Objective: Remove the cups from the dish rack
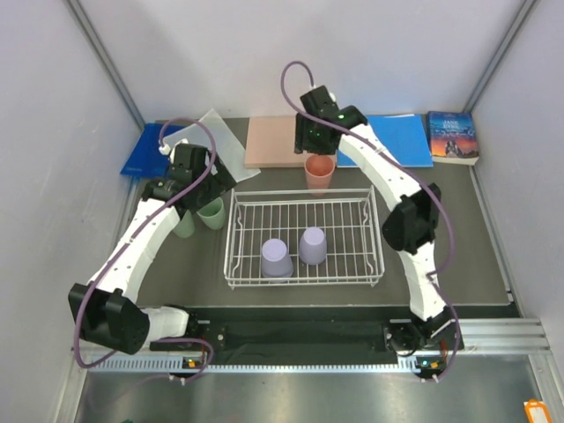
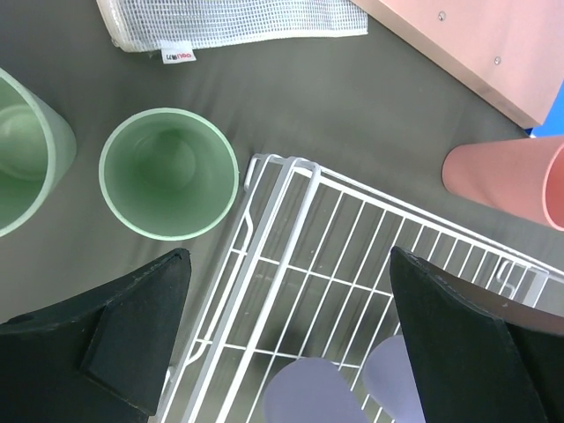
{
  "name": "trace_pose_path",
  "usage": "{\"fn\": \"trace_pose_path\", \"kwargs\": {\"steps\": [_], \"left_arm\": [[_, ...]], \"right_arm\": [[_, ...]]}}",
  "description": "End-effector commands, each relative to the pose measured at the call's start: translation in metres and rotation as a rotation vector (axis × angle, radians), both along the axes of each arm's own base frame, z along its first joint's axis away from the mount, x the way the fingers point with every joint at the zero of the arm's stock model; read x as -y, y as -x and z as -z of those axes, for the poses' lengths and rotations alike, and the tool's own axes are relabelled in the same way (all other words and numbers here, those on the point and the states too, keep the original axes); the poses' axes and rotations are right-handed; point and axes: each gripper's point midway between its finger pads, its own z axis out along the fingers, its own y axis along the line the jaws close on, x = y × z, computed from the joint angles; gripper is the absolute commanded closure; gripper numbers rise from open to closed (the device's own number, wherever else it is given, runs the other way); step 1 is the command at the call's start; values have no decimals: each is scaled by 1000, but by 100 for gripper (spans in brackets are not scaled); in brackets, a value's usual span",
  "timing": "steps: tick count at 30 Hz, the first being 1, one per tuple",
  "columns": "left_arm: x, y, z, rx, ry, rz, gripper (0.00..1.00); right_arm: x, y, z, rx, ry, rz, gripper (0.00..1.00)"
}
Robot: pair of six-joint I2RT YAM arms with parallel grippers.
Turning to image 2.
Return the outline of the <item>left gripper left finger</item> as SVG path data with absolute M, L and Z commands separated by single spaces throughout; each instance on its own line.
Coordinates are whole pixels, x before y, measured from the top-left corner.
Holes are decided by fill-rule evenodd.
M 173 249 L 1 325 L 3 422 L 146 422 L 155 415 L 191 277 Z

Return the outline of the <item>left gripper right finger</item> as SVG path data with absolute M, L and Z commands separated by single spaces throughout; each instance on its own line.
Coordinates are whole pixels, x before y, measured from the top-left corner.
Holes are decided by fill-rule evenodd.
M 563 319 L 394 247 L 390 283 L 428 422 L 561 422 Z

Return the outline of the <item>purple cup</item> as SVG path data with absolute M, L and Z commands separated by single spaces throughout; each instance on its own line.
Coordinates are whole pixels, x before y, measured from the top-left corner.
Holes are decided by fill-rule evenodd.
M 371 398 L 396 422 L 425 422 L 402 335 L 382 341 L 367 357 L 362 381 Z
M 356 396 L 330 361 L 304 358 L 282 368 L 263 394 L 266 422 L 366 422 Z

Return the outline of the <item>pink cup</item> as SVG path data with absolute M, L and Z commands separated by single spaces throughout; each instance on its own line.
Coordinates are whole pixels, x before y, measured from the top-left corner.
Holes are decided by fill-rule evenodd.
M 563 137 L 527 137 L 454 148 L 442 165 L 452 194 L 563 230 Z

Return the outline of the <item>green cup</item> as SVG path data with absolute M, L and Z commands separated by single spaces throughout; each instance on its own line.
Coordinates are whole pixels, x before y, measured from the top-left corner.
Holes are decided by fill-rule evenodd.
M 185 241 L 230 211 L 240 172 L 226 136 L 200 115 L 153 108 L 119 124 L 103 146 L 99 183 L 127 228 L 159 241 Z
M 1 235 L 23 226 L 77 154 L 70 125 L 49 104 L 1 71 Z

